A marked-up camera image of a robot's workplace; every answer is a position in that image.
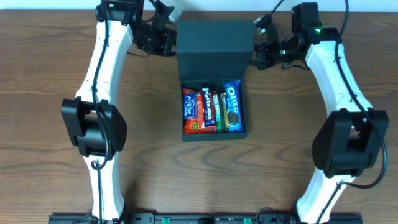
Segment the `snack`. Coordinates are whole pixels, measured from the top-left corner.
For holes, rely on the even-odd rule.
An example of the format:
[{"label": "snack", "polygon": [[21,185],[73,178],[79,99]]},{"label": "snack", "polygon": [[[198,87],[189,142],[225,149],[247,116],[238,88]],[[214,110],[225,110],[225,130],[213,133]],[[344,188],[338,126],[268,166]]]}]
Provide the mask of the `snack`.
[{"label": "snack", "polygon": [[194,93],[184,95],[184,120],[195,119],[197,117],[196,99],[197,96]]},{"label": "snack", "polygon": [[217,133],[220,133],[220,132],[223,131],[223,127],[222,127],[222,124],[221,124],[220,103],[218,102],[217,93],[213,93],[213,103],[214,103],[214,108],[216,110]]},{"label": "snack", "polygon": [[239,99],[240,80],[230,81],[224,83],[226,92],[226,117],[228,119],[228,131],[237,132],[243,131],[242,117],[241,117],[241,102]]},{"label": "snack", "polygon": [[184,134],[213,134],[216,133],[216,127],[205,127],[204,111],[203,111],[203,98],[200,91],[183,89],[183,94],[196,95],[196,118],[188,119],[184,123]]},{"label": "snack", "polygon": [[223,111],[224,111],[224,120],[225,120],[225,130],[229,131],[229,127],[228,127],[228,117],[226,115],[226,102],[225,102],[225,93],[221,94],[221,98],[223,101]]},{"label": "snack", "polygon": [[205,127],[216,125],[213,99],[211,97],[211,87],[206,86],[201,89],[205,108]]}]

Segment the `blue wrapper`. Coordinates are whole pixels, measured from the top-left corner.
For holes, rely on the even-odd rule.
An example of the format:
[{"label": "blue wrapper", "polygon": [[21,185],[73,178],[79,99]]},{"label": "blue wrapper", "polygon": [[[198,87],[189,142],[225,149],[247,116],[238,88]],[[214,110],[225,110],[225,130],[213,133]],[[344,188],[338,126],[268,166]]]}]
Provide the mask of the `blue wrapper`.
[{"label": "blue wrapper", "polygon": [[196,100],[195,94],[184,95],[184,120],[195,119],[196,116]]},{"label": "blue wrapper", "polygon": [[206,86],[201,89],[203,93],[203,108],[205,110],[205,127],[216,125],[213,110],[213,99],[211,97],[211,87]]},{"label": "blue wrapper", "polygon": [[224,83],[228,132],[243,131],[241,101],[239,99],[240,80]]}]

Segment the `box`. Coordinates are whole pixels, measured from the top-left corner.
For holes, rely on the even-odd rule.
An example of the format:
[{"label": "box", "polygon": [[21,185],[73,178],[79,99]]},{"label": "box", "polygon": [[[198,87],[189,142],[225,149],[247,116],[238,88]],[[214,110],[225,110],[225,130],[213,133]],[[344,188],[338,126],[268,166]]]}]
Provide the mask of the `box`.
[{"label": "box", "polygon": [[182,116],[182,141],[244,139],[248,135],[243,78],[253,52],[253,21],[180,21],[177,24],[181,101],[183,88],[200,90],[211,85],[221,93],[225,92],[224,82],[241,80],[239,97],[244,129],[240,133],[184,134]]}]

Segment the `wooden table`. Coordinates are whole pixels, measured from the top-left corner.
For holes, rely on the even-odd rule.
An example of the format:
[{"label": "wooden table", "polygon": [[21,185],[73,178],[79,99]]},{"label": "wooden table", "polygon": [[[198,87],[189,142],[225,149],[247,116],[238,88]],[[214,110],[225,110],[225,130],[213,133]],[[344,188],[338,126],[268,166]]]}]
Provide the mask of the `wooden table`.
[{"label": "wooden table", "polygon": [[[182,19],[261,15],[187,12]],[[343,13],[320,18],[340,27]],[[289,12],[277,12],[274,21],[281,38],[291,35]],[[384,181],[375,189],[346,189],[333,209],[360,212],[365,223],[398,218],[397,21],[393,13],[352,13],[343,37],[358,85],[390,118]],[[46,223],[53,212],[92,208],[88,169],[71,145],[60,105],[83,81],[95,25],[94,11],[0,11],[0,223]],[[314,171],[312,141],[326,120],[312,72],[249,67],[244,87],[247,139],[183,143],[176,58],[127,56],[118,100],[128,125],[120,175],[130,212],[289,210],[303,195]],[[379,158],[356,182],[373,181],[380,166]]]}]

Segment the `box lid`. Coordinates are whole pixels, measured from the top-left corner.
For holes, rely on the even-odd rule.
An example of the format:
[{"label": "box lid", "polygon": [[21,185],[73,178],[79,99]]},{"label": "box lid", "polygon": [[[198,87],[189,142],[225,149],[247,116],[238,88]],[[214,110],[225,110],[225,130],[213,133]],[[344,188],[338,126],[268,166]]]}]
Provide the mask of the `box lid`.
[{"label": "box lid", "polygon": [[254,52],[253,21],[180,21],[181,81],[243,79]]}]

